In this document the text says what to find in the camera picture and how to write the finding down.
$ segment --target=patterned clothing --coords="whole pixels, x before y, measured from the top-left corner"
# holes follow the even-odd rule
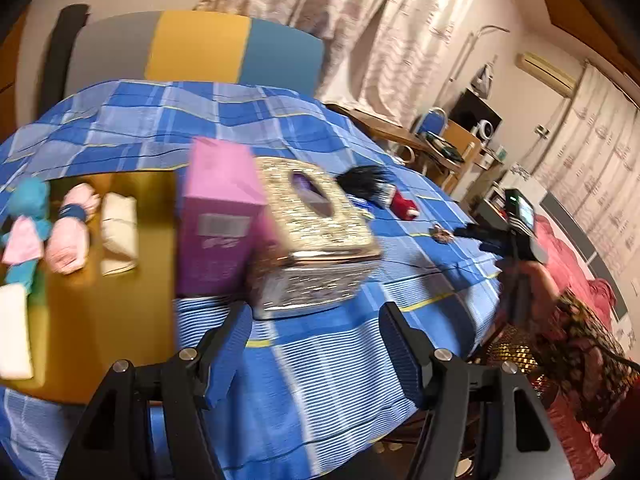
[[[593,433],[603,431],[607,415],[640,377],[620,362],[620,344],[570,291],[560,296],[550,329],[536,335],[532,353]]]

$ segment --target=air conditioner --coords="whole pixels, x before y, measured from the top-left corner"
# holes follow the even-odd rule
[[[540,56],[530,52],[518,54],[516,66],[564,97],[571,97],[574,94],[575,79]]]

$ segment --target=wooden desk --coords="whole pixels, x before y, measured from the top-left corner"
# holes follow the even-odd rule
[[[0,381],[29,396],[86,404],[117,359],[136,366],[160,363],[176,351],[174,335],[175,181],[173,171],[136,171],[50,181],[53,222],[66,192],[83,180],[103,196],[137,199],[138,266],[103,276],[102,206],[87,227],[84,269],[54,274],[40,262],[29,296],[33,378]]]
[[[409,146],[412,150],[426,153],[440,166],[446,168],[446,170],[457,173],[462,168],[459,164],[456,164],[442,156],[442,154],[431,146],[430,143],[418,138],[406,128],[395,126],[394,124],[388,123],[387,121],[383,121],[382,119],[359,110],[347,110],[339,107],[338,105],[327,105],[327,108],[350,118],[354,124],[356,124],[356,126],[369,137],[390,140],[391,142],[397,142],[403,146]]]

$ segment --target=white towel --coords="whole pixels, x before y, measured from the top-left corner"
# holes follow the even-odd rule
[[[27,291],[21,283],[0,286],[0,378],[31,379]]]
[[[133,269],[138,262],[136,199],[107,193],[102,200],[102,274]]]

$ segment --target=table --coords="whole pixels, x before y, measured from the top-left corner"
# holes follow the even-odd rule
[[[312,162],[334,175],[384,165],[420,209],[411,222],[376,210],[370,226],[383,261],[355,298],[310,316],[255,321],[227,398],[204,413],[228,478],[302,480],[328,472],[415,411],[380,338],[380,306],[395,301],[436,346],[467,355],[493,319],[495,259],[474,240],[432,240],[434,222],[454,228],[468,217],[348,118],[296,92],[231,84],[114,81],[60,102],[0,145],[0,224],[25,174],[179,174],[195,135],[244,143],[256,156]],[[221,324],[229,301],[174,301],[176,348]],[[53,478],[81,410],[0,387],[0,443],[30,478]],[[158,469],[166,473],[162,418],[153,410],[151,419]]]
[[[107,192],[134,197],[138,266],[113,276],[101,274],[98,208],[87,222],[91,244],[84,269],[63,276],[51,272],[45,262],[38,265],[27,309],[34,377],[2,384],[39,399],[86,404],[109,367],[123,356],[142,366],[174,354],[174,181],[171,171],[51,181],[52,221],[66,192],[80,182],[91,184],[101,197]]]
[[[360,110],[346,110],[345,108],[337,105],[328,105],[328,107],[350,118],[356,126],[358,126],[368,136],[375,139],[390,140],[391,142],[397,142],[403,146],[409,146],[412,150],[425,153],[433,160],[435,160],[443,168],[449,171],[457,173],[461,167],[459,164],[449,160],[443,156],[436,148],[430,143],[422,140],[420,137],[412,134],[406,128],[396,126],[395,124],[384,121],[380,118],[361,112]]]

